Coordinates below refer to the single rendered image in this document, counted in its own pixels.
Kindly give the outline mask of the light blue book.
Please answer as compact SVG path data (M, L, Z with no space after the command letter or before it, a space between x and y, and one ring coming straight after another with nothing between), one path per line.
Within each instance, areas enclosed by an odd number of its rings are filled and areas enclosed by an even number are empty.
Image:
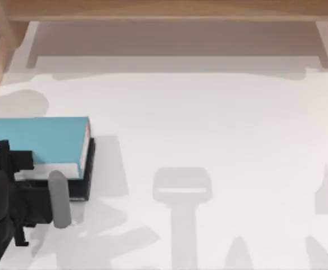
M33 170L22 170L16 179L48 178L53 170L68 179L82 179L91 128L86 117L0 118L0 140L13 151L32 151Z

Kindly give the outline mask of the long wooden shelf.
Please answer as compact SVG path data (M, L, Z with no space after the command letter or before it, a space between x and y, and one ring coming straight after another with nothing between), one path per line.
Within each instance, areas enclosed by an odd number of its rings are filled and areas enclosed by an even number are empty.
M5 0L41 56L314 56L328 0Z

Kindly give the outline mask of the black book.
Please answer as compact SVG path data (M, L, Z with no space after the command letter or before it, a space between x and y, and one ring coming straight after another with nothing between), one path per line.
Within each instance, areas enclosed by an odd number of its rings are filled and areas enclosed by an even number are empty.
M88 201L91 191L91 179L96 151L96 140L91 137L87 152L87 160L84 168L84 176L81 179L69 179L68 188L70 201ZM47 179L16 179L16 184L29 188L47 188Z

